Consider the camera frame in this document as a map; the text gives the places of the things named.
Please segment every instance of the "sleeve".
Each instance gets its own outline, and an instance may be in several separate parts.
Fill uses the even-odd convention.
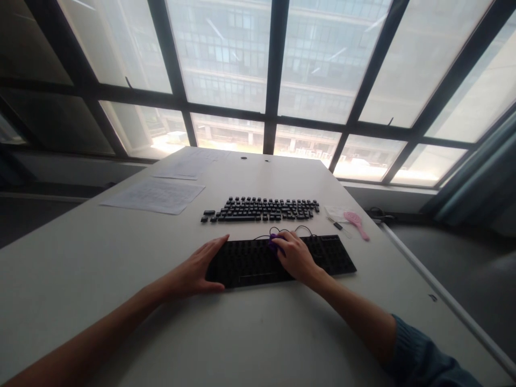
[[[394,357],[384,369],[397,385],[481,387],[475,378],[434,342],[399,317]]]

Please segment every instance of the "hand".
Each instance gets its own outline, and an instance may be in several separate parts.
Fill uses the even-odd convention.
[[[283,254],[278,249],[279,261],[292,277],[310,286],[323,270],[313,261],[308,247],[295,231],[282,231],[279,235],[286,239],[273,239],[273,242],[285,251]]]
[[[224,285],[204,278],[211,260],[230,235],[203,244],[190,258],[149,285],[161,302],[187,298],[201,293],[217,293]]]

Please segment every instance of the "floor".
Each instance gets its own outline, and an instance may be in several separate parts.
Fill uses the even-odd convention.
[[[78,203],[0,198],[0,248],[76,206]],[[435,226],[390,227],[516,362],[516,239]]]
[[[389,227],[516,362],[516,239],[435,226]]]

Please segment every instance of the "keyboard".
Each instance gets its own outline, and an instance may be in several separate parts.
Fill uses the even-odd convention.
[[[315,263],[330,275],[356,272],[338,235],[301,237]],[[280,260],[268,247],[269,239],[226,242],[211,261],[206,280],[227,289],[292,281]]]
[[[268,220],[308,220],[314,213],[319,213],[319,202],[307,199],[267,199],[256,197],[232,196],[220,211],[206,210],[201,218],[202,223],[219,221],[268,221]]]

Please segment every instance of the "blue curtain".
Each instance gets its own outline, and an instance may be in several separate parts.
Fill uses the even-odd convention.
[[[516,202],[516,112],[422,209],[449,224],[488,227]]]

